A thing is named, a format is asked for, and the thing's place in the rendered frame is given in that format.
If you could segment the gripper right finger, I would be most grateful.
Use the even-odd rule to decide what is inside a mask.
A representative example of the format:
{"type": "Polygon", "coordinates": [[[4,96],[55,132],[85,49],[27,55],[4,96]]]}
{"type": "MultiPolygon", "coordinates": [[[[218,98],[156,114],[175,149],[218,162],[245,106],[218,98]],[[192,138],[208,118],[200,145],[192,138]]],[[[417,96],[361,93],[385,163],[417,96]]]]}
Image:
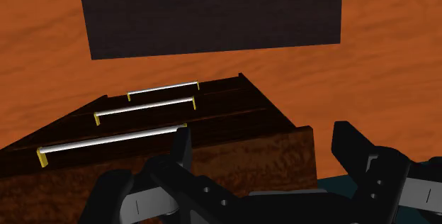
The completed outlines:
{"type": "Polygon", "coordinates": [[[442,156],[415,162],[374,145],[348,121],[334,123],[331,152],[357,185],[353,224],[396,224],[400,207],[442,224],[442,156]]]}

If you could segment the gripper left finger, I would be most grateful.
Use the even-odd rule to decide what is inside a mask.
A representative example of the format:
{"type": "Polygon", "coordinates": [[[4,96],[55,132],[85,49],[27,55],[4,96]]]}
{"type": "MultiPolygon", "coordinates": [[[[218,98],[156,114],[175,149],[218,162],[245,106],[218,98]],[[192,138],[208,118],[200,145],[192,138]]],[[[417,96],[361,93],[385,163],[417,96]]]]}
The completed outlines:
{"type": "Polygon", "coordinates": [[[97,180],[78,224],[242,224],[239,199],[206,176],[189,171],[189,128],[176,131],[171,152],[148,159],[138,174],[104,172],[97,180]]]}

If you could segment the dark brown chest of drawers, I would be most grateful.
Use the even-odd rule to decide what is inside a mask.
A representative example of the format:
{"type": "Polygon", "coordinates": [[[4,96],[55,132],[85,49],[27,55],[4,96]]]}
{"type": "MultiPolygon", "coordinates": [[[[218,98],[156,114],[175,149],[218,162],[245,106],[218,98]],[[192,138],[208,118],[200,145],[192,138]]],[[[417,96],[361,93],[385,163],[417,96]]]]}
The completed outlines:
{"type": "Polygon", "coordinates": [[[317,185],[312,129],[291,123],[244,75],[100,96],[0,149],[0,224],[77,224],[104,172],[138,173],[173,133],[51,152],[39,147],[187,125],[191,171],[238,196],[317,185]]]}

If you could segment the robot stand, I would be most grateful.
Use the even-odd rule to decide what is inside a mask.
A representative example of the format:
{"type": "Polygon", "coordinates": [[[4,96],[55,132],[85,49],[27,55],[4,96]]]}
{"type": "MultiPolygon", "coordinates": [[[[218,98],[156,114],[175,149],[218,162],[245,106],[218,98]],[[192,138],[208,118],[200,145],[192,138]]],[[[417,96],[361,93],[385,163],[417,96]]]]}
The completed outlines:
{"type": "Polygon", "coordinates": [[[95,60],[337,44],[342,0],[81,0],[95,60]]]}

